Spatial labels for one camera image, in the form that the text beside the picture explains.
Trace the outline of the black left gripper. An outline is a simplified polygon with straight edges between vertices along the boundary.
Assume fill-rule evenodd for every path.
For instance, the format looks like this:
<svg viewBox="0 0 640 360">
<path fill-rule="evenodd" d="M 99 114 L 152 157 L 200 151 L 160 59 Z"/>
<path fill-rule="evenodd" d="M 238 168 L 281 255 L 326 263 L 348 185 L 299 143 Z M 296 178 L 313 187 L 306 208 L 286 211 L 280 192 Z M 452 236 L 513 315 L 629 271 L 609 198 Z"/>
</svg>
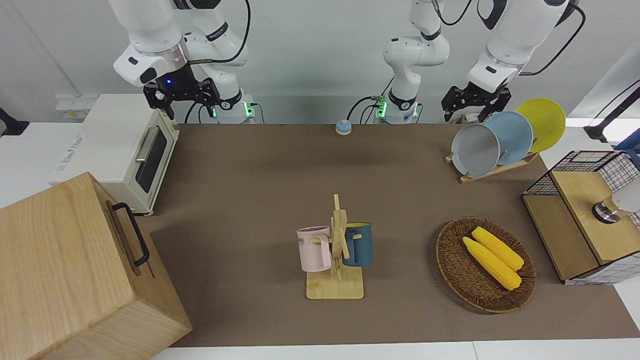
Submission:
<svg viewBox="0 0 640 360">
<path fill-rule="evenodd" d="M 496 90 L 488 91 L 473 82 L 468 82 L 464 88 L 451 86 L 441 100 L 444 121 L 448 123 L 459 109 L 484 106 L 481 110 L 481 121 L 484 123 L 493 113 L 502 112 L 509 103 L 512 94 L 505 88 L 506 85 L 501 84 Z"/>
</svg>

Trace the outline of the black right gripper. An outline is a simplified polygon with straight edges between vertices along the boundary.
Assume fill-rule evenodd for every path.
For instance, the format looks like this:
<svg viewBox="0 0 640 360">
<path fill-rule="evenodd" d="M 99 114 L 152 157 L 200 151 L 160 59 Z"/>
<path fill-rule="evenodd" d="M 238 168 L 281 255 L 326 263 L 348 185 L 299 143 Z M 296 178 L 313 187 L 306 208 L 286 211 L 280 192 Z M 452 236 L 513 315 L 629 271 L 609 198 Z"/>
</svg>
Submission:
<svg viewBox="0 0 640 360">
<path fill-rule="evenodd" d="M 157 77 L 154 84 L 145 84 L 142 93 L 151 109 L 164 112 L 170 120 L 175 119 L 172 108 L 174 101 L 194 101 L 208 108 L 221 104 L 220 92 L 214 80 L 205 78 L 199 83 L 189 63 Z"/>
</svg>

